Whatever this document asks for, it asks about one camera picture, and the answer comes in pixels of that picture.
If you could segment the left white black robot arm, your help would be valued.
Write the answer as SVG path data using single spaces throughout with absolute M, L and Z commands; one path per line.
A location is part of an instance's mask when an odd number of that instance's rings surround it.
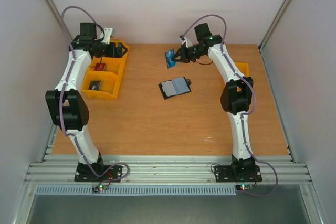
M 113 40 L 114 29 L 81 23 L 80 33 L 69 45 L 65 71 L 45 100 L 54 125 L 72 141 L 77 154 L 77 182 L 119 180 L 120 164 L 104 164 L 88 129 L 89 108 L 83 98 L 113 100 L 118 97 L 129 47 Z

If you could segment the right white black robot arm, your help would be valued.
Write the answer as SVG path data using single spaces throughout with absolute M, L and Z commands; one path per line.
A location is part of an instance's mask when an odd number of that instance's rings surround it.
M 220 35 L 213 35 L 207 23 L 197 25 L 195 33 L 197 44 L 192 44 L 185 34 L 180 36 L 182 45 L 172 60 L 189 63 L 207 55 L 215 64 L 225 83 L 220 103 L 229 116 L 233 135 L 230 172 L 234 181 L 243 181 L 256 170 L 248 130 L 249 107 L 255 96 L 253 79 L 246 77 L 239 70 L 231 58 L 223 38 Z

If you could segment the blue credit card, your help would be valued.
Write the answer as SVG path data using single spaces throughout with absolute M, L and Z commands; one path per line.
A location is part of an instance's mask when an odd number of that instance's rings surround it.
M 172 60 L 174 55 L 175 55 L 174 49 L 165 52 L 165 61 L 168 69 L 175 67 L 177 64 L 177 62 Z

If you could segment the dark VIP card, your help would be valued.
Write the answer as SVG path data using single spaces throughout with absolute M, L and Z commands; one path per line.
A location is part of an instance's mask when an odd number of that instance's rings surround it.
M 101 81 L 91 81 L 89 85 L 89 90 L 99 91 L 101 88 Z

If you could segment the black card holder wallet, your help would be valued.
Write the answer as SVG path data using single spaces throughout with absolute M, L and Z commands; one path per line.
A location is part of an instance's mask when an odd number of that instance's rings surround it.
M 161 95 L 164 100 L 169 98 L 190 93 L 191 81 L 185 77 L 175 78 L 173 80 L 164 81 L 158 84 Z

